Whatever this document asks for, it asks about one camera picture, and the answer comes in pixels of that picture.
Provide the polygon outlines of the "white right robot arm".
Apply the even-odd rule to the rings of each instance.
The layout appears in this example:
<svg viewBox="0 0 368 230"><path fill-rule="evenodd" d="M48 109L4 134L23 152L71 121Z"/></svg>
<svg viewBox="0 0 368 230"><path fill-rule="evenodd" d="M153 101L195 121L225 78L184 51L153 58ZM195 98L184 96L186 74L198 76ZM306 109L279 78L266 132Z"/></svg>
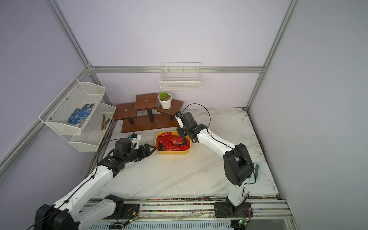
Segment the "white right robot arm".
<svg viewBox="0 0 368 230"><path fill-rule="evenodd" d="M233 207L241 206L245 201L245 188L255 174L255 166L247 147L230 143L215 133L208 126L198 124L190 112L177 112L174 116L179 124L177 132L181 138L189 137L193 143L207 146L223 159L224 173L232 184L227 202Z"/></svg>

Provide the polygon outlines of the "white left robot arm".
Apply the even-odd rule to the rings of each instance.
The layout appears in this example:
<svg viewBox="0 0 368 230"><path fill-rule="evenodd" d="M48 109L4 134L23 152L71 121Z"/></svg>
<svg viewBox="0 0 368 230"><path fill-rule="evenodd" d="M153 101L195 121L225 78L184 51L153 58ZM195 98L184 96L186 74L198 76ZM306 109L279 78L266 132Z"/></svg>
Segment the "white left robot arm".
<svg viewBox="0 0 368 230"><path fill-rule="evenodd" d="M140 136L116 139L115 148L103 158L96 169L76 188L52 205L44 204L36 214L34 230L86 230L105 218L134 218L139 205L125 206L124 199L107 195L96 205L82 210L92 196L113 179L126 164L151 156L155 146L139 145Z"/></svg>

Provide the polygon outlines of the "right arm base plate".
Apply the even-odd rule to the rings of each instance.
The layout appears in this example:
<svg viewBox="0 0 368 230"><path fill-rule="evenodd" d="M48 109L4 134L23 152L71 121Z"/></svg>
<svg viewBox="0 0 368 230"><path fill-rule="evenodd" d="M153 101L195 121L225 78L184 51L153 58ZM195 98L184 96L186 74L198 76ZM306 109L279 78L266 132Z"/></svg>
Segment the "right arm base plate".
<svg viewBox="0 0 368 230"><path fill-rule="evenodd" d="M252 218L254 216L251 204L243 201L234 206L231 202L214 203L216 218Z"/></svg>

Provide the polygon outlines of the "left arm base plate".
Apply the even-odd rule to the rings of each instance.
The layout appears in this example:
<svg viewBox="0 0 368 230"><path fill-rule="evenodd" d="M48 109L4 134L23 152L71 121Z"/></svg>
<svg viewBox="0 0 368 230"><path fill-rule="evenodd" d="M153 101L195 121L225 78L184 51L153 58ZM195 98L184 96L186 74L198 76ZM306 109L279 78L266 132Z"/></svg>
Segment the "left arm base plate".
<svg viewBox="0 0 368 230"><path fill-rule="evenodd" d="M111 217L113 219L131 219L138 215L139 209L140 204L120 204L116 206Z"/></svg>

